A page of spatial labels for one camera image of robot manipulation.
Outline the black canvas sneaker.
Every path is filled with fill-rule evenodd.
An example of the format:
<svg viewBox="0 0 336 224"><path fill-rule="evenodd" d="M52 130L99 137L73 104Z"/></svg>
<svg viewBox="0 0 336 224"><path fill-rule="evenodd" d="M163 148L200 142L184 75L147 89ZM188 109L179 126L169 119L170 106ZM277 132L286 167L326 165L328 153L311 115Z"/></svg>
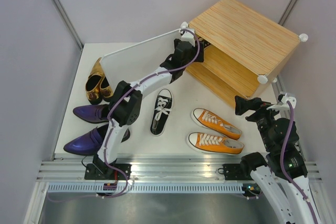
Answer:
<svg viewBox="0 0 336 224"><path fill-rule="evenodd" d="M210 42L208 42L207 40L200 38L199 39L200 45L201 47L205 50L206 48L208 48L209 46L211 46L212 44Z"/></svg>
<svg viewBox="0 0 336 224"><path fill-rule="evenodd" d="M159 136L163 133L172 109L173 95L170 90L162 89L155 100L154 112L150 126L150 132L154 136Z"/></svg>

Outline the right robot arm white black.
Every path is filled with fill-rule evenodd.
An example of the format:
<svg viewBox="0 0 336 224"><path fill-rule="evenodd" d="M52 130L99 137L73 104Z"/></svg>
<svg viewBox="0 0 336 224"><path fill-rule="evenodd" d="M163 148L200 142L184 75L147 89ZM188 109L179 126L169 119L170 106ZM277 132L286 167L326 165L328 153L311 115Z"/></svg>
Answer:
<svg viewBox="0 0 336 224"><path fill-rule="evenodd" d="M281 93L276 104L235 96L235 114L253 112L245 119L257 124L268 153L243 156L239 172L257 183L280 223L321 223L305 162L295 146L299 141L294 121L296 103L288 93Z"/></svg>

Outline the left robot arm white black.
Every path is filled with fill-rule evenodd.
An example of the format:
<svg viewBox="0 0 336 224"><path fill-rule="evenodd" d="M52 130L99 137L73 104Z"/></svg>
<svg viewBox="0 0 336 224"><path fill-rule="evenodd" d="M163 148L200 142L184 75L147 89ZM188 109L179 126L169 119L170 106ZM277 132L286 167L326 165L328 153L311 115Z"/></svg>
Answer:
<svg viewBox="0 0 336 224"><path fill-rule="evenodd" d="M193 46L190 42L175 39L174 52L153 73L132 83L118 83L109 104L107 133L92 162L102 179L113 177L115 170L122 172L114 167L117 152L124 134L140 115L142 100L157 89L176 81L192 63L203 61L202 41L197 39Z"/></svg>

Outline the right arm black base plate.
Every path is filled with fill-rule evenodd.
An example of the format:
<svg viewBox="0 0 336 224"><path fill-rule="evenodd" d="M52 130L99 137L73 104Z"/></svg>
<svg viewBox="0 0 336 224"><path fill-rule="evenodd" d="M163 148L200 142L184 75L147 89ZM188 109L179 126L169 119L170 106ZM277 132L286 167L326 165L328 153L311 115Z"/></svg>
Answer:
<svg viewBox="0 0 336 224"><path fill-rule="evenodd" d="M240 164L223 164L222 167L217 169L220 175L223 175L225 180L246 180L246 176Z"/></svg>

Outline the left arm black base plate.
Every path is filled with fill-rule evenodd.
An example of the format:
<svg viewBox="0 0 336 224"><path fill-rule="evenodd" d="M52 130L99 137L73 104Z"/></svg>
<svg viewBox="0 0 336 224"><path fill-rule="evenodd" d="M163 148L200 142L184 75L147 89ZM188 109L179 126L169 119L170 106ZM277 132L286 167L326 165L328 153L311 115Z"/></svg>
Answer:
<svg viewBox="0 0 336 224"><path fill-rule="evenodd" d="M131 164L115 164L114 167L123 171L130 178ZM108 168L106 166L98 167L95 164L88 164L85 171L85 180L125 180L120 171Z"/></svg>

